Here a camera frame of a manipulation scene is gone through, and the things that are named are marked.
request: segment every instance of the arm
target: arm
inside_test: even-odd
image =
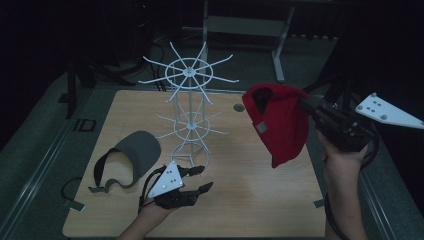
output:
[[[367,147],[359,153],[345,153],[338,150],[320,132],[318,132],[318,137],[327,154],[324,176],[337,226],[349,239],[367,239],[358,196],[359,171]],[[328,221],[325,235],[327,239],[340,239],[329,226]]]
[[[127,229],[118,237],[119,240],[144,239],[146,235],[161,224],[176,209],[166,210],[156,204],[141,208],[140,213]]]

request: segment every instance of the wire spinner rack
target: wire spinner rack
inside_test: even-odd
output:
[[[209,132],[215,132],[218,134],[228,133],[211,128],[210,120],[220,115],[222,111],[212,116],[206,116],[205,103],[208,102],[213,104],[206,93],[206,86],[212,80],[229,83],[239,82],[239,80],[229,80],[214,75],[213,66],[228,61],[233,55],[209,64],[205,59],[201,59],[201,56],[206,49],[206,42],[203,43],[202,49],[196,58],[182,58],[174,48],[172,42],[170,43],[170,46],[176,54],[177,59],[168,65],[143,57],[149,63],[165,67],[165,76],[149,81],[138,82],[142,84],[149,84],[166,80],[171,85],[171,92],[173,93],[166,102],[172,101],[174,103],[174,119],[160,115],[158,115],[158,117],[173,122],[173,131],[157,137],[163,138],[175,134],[182,140],[182,143],[175,147],[172,151],[170,155],[171,161],[174,161],[176,158],[188,158],[192,167],[195,167],[196,164],[194,158],[201,151],[204,151],[206,157],[204,166],[207,167],[210,160],[210,150],[203,139],[209,134]],[[188,107],[186,106],[186,108],[183,108],[178,97],[181,91],[188,92]],[[195,92],[201,93],[200,98],[196,98],[194,96]]]

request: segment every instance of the white plastic piece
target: white plastic piece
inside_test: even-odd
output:
[[[377,97],[376,93],[369,95],[355,111],[381,123],[424,129],[422,120]]]
[[[183,184],[184,183],[181,179],[180,172],[178,171],[177,164],[175,161],[171,161],[160,176],[159,180],[153,186],[152,190],[150,190],[149,197],[154,198],[156,196],[162,195],[182,187]]]

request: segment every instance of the red hat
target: red hat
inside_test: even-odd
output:
[[[258,84],[243,103],[262,142],[272,155],[272,168],[299,155],[308,136],[308,114],[299,105],[306,93],[280,84]]]

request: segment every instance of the wooden table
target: wooden table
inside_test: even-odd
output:
[[[185,102],[187,93],[180,93]],[[144,180],[151,170],[170,161],[170,153],[182,140],[175,135],[159,139],[162,154],[157,164],[138,183],[124,190],[113,185],[109,193],[91,193],[96,161],[129,134],[144,130],[155,136],[172,132],[170,92],[119,91],[88,163],[75,200],[85,204],[82,212],[71,210],[63,227],[68,237],[116,237],[136,217]],[[237,112],[241,94],[213,94],[206,115],[223,111],[210,120],[214,130],[204,139],[210,163],[200,176],[185,177],[186,188],[214,182],[193,207],[171,214],[150,237],[322,237],[325,213],[314,201],[322,199],[306,147],[292,161],[271,168],[271,156],[257,136],[246,111]],[[202,165],[203,156],[195,160]],[[188,160],[178,160],[190,167]],[[121,154],[109,156],[103,179],[132,181],[132,167]]]

